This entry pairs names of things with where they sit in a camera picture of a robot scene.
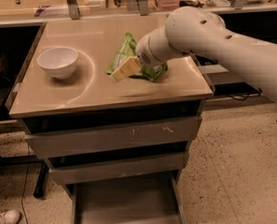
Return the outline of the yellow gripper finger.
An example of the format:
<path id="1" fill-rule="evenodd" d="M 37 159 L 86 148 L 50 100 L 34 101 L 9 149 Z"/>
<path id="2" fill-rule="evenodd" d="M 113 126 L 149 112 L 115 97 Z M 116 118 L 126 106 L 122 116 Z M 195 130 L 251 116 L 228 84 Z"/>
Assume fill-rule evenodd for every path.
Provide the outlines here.
<path id="1" fill-rule="evenodd" d="M 130 77 L 142 69 L 142 65 L 137 57 L 128 57 L 122 64 L 109 76 L 114 82 Z"/>

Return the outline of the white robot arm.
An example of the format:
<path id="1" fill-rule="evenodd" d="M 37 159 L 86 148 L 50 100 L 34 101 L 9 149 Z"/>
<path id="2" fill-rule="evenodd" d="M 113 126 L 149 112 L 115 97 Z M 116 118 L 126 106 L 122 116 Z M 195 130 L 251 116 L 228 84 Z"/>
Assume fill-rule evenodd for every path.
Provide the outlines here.
<path id="1" fill-rule="evenodd" d="M 277 103 L 277 44 L 236 34 L 214 13 L 180 7 L 163 26 L 143 36 L 135 52 L 112 73 L 113 80 L 119 82 L 144 66 L 197 54 L 218 61 Z"/>

